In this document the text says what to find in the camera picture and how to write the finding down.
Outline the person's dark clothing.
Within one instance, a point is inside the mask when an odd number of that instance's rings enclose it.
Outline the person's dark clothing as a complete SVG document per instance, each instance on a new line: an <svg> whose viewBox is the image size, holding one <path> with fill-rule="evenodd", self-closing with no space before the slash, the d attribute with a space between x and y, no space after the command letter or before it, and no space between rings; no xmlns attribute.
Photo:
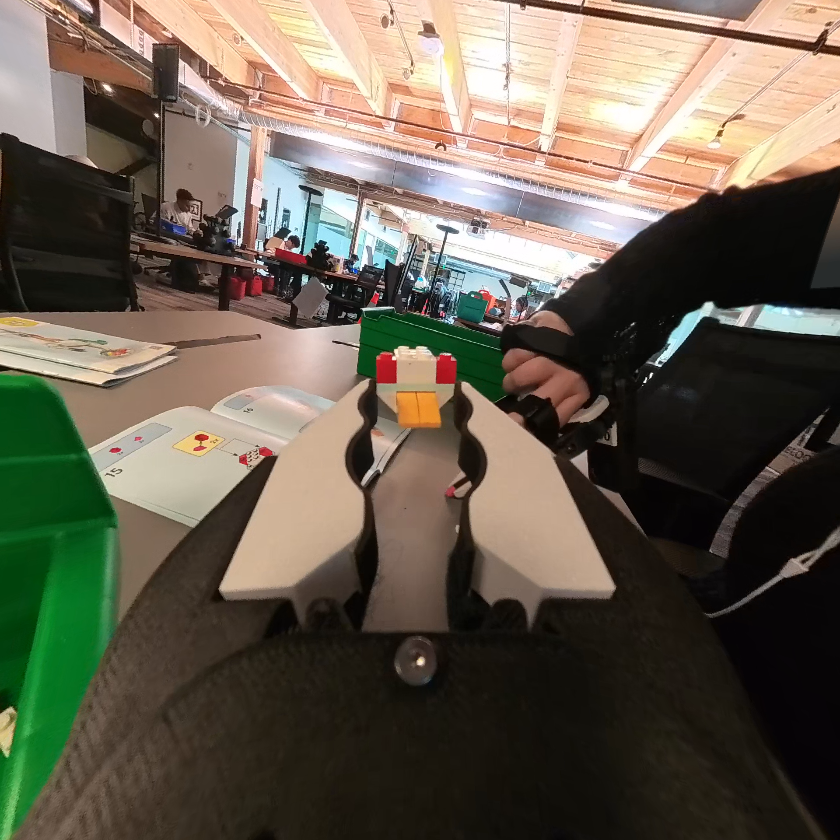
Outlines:
<svg viewBox="0 0 840 840"><path fill-rule="evenodd" d="M689 580L784 771L831 838L839 832L838 525L834 447L761 489L725 559L658 543Z"/></svg>

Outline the open lego instruction booklet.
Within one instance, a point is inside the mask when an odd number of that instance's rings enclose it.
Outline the open lego instruction booklet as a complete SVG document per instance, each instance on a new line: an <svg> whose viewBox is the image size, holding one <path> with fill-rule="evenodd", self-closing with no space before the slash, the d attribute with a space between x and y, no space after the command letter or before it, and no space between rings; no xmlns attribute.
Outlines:
<svg viewBox="0 0 840 840"><path fill-rule="evenodd" d="M110 496L192 528L332 406L291 386L257 386L209 410L182 406L153 416L89 455Z"/></svg>

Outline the black mesh office chair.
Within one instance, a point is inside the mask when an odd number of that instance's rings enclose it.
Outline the black mesh office chair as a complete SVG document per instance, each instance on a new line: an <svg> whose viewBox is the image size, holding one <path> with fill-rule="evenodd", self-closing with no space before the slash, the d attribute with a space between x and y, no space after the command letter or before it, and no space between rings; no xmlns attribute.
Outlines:
<svg viewBox="0 0 840 840"><path fill-rule="evenodd" d="M3 133L2 312L137 312L132 181Z"/></svg>

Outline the closed lego instruction booklet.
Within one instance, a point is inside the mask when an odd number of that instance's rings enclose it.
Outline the closed lego instruction booklet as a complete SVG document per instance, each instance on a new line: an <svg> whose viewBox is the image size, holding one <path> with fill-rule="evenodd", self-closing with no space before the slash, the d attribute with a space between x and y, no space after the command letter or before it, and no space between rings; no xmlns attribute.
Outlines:
<svg viewBox="0 0 840 840"><path fill-rule="evenodd" d="M108 387L175 360L176 348L84 329L1 317L1 367L81 384Z"/></svg>

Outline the red white lego chicken model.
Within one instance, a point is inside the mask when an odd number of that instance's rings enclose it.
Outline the red white lego chicken model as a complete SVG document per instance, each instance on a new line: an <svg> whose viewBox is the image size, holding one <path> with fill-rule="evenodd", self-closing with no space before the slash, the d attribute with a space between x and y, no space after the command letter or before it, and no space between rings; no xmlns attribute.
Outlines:
<svg viewBox="0 0 840 840"><path fill-rule="evenodd" d="M454 396L456 380L457 360L451 353L398 346L375 358L377 395L402 428L440 428L441 409Z"/></svg>

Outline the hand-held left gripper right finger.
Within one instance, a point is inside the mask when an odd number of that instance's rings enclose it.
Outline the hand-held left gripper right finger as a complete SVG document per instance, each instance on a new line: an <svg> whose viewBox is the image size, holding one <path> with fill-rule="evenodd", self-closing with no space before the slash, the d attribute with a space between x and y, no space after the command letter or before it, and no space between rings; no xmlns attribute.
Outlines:
<svg viewBox="0 0 840 840"><path fill-rule="evenodd" d="M451 553L451 623L510 608L537 625L554 602L609 601L616 584L550 450L468 383L453 398L469 483Z"/></svg>

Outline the long wooden desk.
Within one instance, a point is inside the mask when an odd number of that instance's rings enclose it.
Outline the long wooden desk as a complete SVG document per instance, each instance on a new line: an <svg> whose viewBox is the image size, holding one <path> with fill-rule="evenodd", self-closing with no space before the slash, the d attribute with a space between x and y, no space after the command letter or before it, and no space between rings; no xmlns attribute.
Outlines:
<svg viewBox="0 0 840 840"><path fill-rule="evenodd" d="M192 263L206 262L221 266L221 274L217 282L217 309L228 311L231 302L230 281L235 269L254 270L257 266L252 259L242 259L235 255L220 255L213 252L202 251L198 248L187 245L176 245L163 242L157 239L138 238L132 236L131 244L136 245L139 252L152 257L169 257L185 259Z"/></svg>

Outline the deep green plastic bin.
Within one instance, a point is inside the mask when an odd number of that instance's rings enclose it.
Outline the deep green plastic bin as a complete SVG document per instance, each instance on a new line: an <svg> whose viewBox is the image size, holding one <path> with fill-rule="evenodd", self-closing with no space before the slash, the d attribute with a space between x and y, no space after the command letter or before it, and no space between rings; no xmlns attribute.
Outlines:
<svg viewBox="0 0 840 840"><path fill-rule="evenodd" d="M119 521L58 391L1 377L1 837L62 754L117 618Z"/></svg>

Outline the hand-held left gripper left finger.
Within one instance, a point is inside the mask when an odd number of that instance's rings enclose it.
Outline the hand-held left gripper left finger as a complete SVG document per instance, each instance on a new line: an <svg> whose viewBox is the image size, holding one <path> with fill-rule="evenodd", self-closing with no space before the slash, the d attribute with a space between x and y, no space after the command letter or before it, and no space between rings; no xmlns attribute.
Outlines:
<svg viewBox="0 0 840 840"><path fill-rule="evenodd" d="M227 601L288 602L299 623L317 602L362 625L375 582L375 383L366 380L274 460L219 585Z"/></svg>

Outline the person's right forearm black sleeve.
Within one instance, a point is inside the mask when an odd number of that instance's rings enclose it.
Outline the person's right forearm black sleeve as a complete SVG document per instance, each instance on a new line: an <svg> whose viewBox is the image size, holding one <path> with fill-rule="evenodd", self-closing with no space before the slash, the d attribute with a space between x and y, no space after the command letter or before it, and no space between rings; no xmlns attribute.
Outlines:
<svg viewBox="0 0 840 840"><path fill-rule="evenodd" d="M545 310L593 351L634 336L636 364L707 302L837 310L838 288L813 288L812 279L838 194L838 168L706 194L648 226Z"/></svg>

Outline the person's right hand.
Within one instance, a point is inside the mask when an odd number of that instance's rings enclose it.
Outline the person's right hand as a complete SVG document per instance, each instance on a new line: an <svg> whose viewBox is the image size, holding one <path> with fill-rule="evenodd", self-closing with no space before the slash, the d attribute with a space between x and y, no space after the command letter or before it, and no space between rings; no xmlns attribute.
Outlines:
<svg viewBox="0 0 840 840"><path fill-rule="evenodd" d="M533 314L528 324L572 335L574 326L570 317L564 315L565 309L558 301L547 303ZM533 352L511 349L505 352L501 366L505 372L502 382L505 392L549 400L561 427L594 399L581 373Z"/></svg>

